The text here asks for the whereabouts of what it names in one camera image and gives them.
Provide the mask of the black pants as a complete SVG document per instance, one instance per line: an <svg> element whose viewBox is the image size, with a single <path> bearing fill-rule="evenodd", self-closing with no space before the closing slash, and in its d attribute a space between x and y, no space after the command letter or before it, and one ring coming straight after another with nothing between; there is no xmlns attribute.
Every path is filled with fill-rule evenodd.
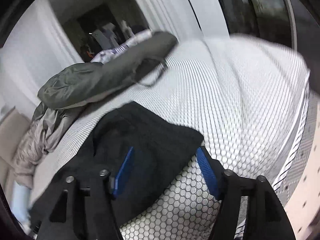
<svg viewBox="0 0 320 240"><path fill-rule="evenodd" d="M136 102L107 113L31 209L38 239L121 239L203 141Z"/></svg>

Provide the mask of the white honeycomb mattress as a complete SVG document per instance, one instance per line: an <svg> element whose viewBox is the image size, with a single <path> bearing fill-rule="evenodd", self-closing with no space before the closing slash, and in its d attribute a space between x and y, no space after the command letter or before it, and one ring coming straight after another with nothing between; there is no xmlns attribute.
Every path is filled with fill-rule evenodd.
<svg viewBox="0 0 320 240"><path fill-rule="evenodd" d="M131 102L203 135L200 146L220 162L220 199L209 193L195 153L150 207L120 226L121 239L233 239L240 183L252 183L249 197L276 196L261 190L258 177L275 167L302 124L310 75L304 57L281 44L234 35L184 42L165 60L168 69L153 87L132 85L90 105L72 124L36 170L29 214L98 122Z"/></svg>

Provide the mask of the light grey crumpled blanket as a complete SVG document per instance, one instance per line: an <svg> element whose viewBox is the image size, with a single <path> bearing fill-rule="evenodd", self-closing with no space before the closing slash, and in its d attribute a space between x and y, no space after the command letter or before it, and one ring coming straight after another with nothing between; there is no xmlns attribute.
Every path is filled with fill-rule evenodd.
<svg viewBox="0 0 320 240"><path fill-rule="evenodd" d="M36 107L30 126L20 140L13 158L18 184L33 188L37 165L56 149L61 138L83 110L84 107L51 109L44 103Z"/></svg>

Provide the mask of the light blue pillow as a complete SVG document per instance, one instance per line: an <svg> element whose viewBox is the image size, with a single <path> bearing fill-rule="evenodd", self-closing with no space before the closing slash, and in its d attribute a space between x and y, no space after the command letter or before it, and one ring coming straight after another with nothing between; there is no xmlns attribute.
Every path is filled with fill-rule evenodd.
<svg viewBox="0 0 320 240"><path fill-rule="evenodd" d="M18 184L13 185L11 211L19 223L25 224L29 220L29 199L31 189Z"/></svg>

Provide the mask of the dark olive duvet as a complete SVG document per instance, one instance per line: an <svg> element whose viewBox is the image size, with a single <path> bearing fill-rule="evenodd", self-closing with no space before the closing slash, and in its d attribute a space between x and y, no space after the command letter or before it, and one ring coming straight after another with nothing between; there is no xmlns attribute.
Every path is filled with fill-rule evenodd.
<svg viewBox="0 0 320 240"><path fill-rule="evenodd" d="M51 109L70 109L103 100L136 83L161 66L178 44L169 32L159 31L125 50L107 63L77 63L51 77L38 91L38 98Z"/></svg>

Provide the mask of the beige padded headboard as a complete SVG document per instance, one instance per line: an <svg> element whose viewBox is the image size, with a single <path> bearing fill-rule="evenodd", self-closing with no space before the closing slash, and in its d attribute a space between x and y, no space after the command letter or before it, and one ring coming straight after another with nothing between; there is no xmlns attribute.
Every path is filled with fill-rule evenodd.
<svg viewBox="0 0 320 240"><path fill-rule="evenodd" d="M11 109L1 119L1 186L8 203L12 200L15 181L12 160L24 133L29 127L29 119L20 114L15 108Z"/></svg>

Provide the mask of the floral patterned bedding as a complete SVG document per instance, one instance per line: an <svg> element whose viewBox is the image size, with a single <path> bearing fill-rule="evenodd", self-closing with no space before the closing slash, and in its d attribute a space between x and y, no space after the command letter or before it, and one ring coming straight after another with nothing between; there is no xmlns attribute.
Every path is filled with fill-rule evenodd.
<svg viewBox="0 0 320 240"><path fill-rule="evenodd" d="M133 35L126 42L122 43L116 48L102 50L101 52L97 53L97 55L95 55L95 57L90 61L90 63L98 62L98 63L105 64L111 61L112 59L115 59L120 54L127 51L129 48L134 47L135 45L143 42L144 40L149 39L151 36L152 36L152 31L150 29L141 31Z"/></svg>

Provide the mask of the white wardrobe door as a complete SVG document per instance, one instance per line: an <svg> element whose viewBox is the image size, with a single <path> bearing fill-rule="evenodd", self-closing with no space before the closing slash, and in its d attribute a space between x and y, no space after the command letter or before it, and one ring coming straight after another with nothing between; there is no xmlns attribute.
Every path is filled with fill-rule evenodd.
<svg viewBox="0 0 320 240"><path fill-rule="evenodd" d="M151 30L168 31L179 41L229 37L219 0L136 0Z"/></svg>

